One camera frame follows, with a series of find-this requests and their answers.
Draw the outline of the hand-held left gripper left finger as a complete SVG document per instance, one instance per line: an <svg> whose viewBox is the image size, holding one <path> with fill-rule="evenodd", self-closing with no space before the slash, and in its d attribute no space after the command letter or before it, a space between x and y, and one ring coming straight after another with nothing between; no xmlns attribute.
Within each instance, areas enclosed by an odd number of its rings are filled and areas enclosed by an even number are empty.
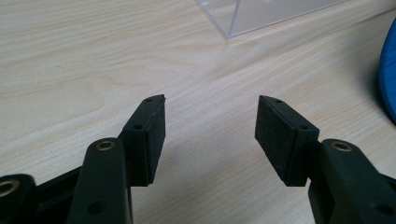
<svg viewBox="0 0 396 224"><path fill-rule="evenodd" d="M129 185L152 184L165 139L165 96L143 100L122 128L119 139L125 148Z"/></svg>

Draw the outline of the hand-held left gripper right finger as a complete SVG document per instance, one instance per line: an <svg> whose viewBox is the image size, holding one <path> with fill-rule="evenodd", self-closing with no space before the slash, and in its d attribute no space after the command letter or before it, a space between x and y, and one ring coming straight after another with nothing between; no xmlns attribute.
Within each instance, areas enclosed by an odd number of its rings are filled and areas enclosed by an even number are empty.
<svg viewBox="0 0 396 224"><path fill-rule="evenodd" d="M287 103L261 95L255 139L287 187L303 187L308 178L308 152L319 129Z"/></svg>

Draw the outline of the blue round object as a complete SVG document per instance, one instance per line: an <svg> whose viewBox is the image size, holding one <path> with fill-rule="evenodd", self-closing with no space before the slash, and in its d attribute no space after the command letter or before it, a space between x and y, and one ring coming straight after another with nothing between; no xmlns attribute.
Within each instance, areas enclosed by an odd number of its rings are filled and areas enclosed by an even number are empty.
<svg viewBox="0 0 396 224"><path fill-rule="evenodd" d="M396 18L389 28L381 50L378 81L389 117L396 125Z"/></svg>

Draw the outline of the clear acrylic box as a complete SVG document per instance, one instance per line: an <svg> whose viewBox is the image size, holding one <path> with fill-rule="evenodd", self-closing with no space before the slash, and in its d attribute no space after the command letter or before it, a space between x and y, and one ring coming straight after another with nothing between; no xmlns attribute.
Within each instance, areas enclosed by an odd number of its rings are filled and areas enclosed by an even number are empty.
<svg viewBox="0 0 396 224"><path fill-rule="evenodd" d="M347 0L194 0L219 32L230 39Z"/></svg>

